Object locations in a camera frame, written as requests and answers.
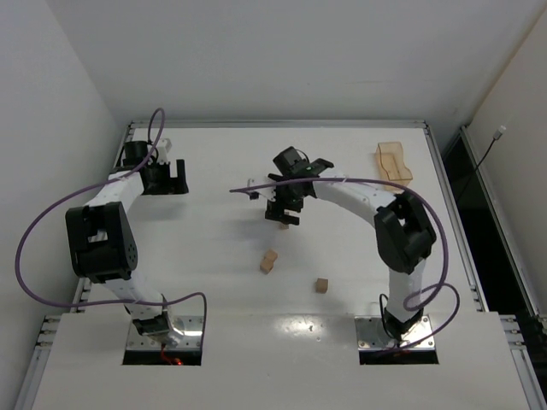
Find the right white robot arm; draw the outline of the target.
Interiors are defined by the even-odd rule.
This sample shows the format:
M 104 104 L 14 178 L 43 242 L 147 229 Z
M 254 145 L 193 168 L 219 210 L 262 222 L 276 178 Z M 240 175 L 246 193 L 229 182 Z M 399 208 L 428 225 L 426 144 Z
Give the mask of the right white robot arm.
M 404 300 L 409 299 L 411 306 L 421 303 L 426 259 L 437 240 L 420 200 L 407 191 L 393 194 L 367 183 L 328 181 L 342 176 L 330 161 L 309 161 L 292 146 L 275 156 L 273 164 L 279 172 L 268 178 L 277 183 L 313 177 L 322 181 L 276 185 L 267 195 L 267 220 L 297 226 L 299 218 L 290 212 L 301 212 L 303 200 L 310 196 L 333 203 L 374 228 L 379 257 L 389 269 L 388 300 L 381 308 L 385 332 L 400 341 L 423 314 L 421 307 L 408 310 Z

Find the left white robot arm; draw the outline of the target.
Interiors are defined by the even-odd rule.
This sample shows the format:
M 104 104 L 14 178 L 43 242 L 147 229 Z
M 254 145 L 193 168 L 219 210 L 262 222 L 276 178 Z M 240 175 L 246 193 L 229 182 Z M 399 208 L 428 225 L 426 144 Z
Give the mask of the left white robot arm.
M 168 153 L 171 141 L 161 138 L 155 149 L 145 141 L 125 143 L 122 165 L 109 175 L 108 183 L 84 206 L 65 214 L 74 272 L 110 290 L 131 317 L 142 337 L 173 348 L 184 337 L 165 296 L 137 270 L 138 248 L 127 212 L 142 195 L 184 195 L 185 162 L 176 161 L 171 175 Z

